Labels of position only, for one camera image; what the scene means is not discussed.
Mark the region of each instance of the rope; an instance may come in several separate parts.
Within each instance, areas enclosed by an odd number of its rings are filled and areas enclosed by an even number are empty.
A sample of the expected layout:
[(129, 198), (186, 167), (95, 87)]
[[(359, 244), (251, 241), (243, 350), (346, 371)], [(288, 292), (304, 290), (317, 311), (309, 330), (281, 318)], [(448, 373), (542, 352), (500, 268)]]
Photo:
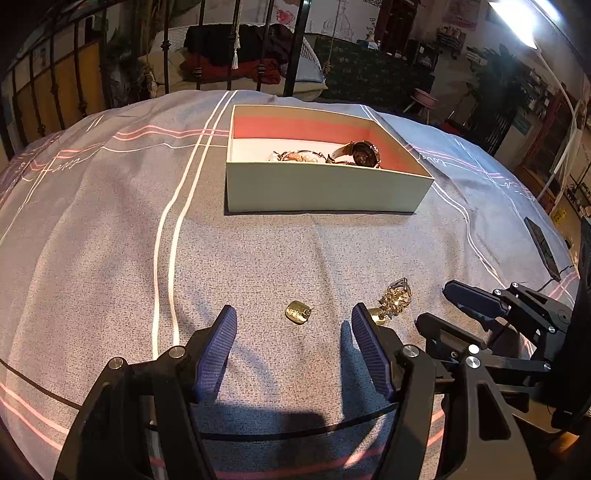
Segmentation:
[(232, 59), (232, 70), (238, 70), (238, 49), (240, 48), (240, 17), (242, 16), (242, 1), (238, 6), (238, 21), (236, 22), (236, 39), (234, 40), (234, 58)]
[(324, 62), (324, 66), (322, 68), (322, 73), (324, 75), (328, 75), (329, 71), (330, 71), (330, 57), (332, 56), (332, 50), (333, 50), (333, 46), (335, 44), (335, 35), (336, 35), (336, 23), (339, 20), (339, 13), (340, 13), (340, 3), (341, 0), (339, 0), (339, 4), (336, 7), (336, 17), (335, 17), (335, 27), (333, 28), (333, 35), (332, 35), (332, 40), (330, 41), (330, 50), (329, 50), (329, 57), (326, 60), (326, 62)]

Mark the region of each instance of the tassel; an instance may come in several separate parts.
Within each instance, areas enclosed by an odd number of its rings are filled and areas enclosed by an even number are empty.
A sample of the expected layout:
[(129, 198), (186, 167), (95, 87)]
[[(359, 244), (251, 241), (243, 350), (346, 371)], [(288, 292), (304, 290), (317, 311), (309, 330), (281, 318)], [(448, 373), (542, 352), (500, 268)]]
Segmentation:
[(234, 40), (234, 58), (232, 60), (232, 70), (238, 70), (238, 49), (240, 48), (240, 35), (236, 33)]
[(236, 22), (236, 38), (234, 40), (234, 58), (232, 59), (232, 70), (238, 70), (238, 49), (240, 48), (240, 18), (242, 16), (242, 0), (236, 0), (238, 4), (238, 18)]

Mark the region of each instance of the wall poster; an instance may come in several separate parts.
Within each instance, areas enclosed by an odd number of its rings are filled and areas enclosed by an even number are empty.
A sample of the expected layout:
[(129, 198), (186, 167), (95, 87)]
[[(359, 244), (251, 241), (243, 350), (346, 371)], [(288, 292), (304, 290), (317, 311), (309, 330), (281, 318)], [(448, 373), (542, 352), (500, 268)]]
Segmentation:
[(443, 20), (458, 27), (476, 30), (480, 0), (449, 0)]

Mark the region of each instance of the pink stool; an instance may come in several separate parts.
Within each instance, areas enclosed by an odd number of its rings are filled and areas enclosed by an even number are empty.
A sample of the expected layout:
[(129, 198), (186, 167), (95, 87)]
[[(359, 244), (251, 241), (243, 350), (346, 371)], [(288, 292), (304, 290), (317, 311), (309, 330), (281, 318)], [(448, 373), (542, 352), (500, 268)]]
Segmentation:
[(422, 115), (425, 110), (427, 111), (427, 125), (428, 125), (429, 124), (429, 113), (431, 112), (432, 108), (435, 108), (438, 101), (439, 100), (432, 97), (427, 92), (423, 92), (422, 90), (415, 88), (414, 95), (413, 95), (413, 101), (408, 107), (406, 107), (404, 109), (403, 113), (408, 112), (413, 107), (413, 105), (418, 103), (419, 105), (421, 105), (421, 111), (419, 111), (419, 113), (418, 113), (419, 115)]

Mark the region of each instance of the metal screw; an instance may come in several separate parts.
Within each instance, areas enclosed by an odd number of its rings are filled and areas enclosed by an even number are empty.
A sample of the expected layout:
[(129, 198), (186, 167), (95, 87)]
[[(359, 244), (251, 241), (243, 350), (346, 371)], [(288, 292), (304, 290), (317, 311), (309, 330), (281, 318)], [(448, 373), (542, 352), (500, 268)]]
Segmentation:
[(117, 370), (123, 366), (123, 359), (120, 356), (116, 356), (109, 360), (109, 368), (111, 370)]
[(182, 346), (174, 346), (172, 347), (168, 354), (172, 357), (172, 358), (181, 358), (184, 355), (184, 347)]
[(418, 348), (414, 345), (405, 345), (402, 347), (402, 354), (409, 358), (414, 358), (418, 356)]
[(480, 360), (475, 356), (469, 356), (466, 358), (466, 365), (470, 368), (478, 368), (480, 366)]

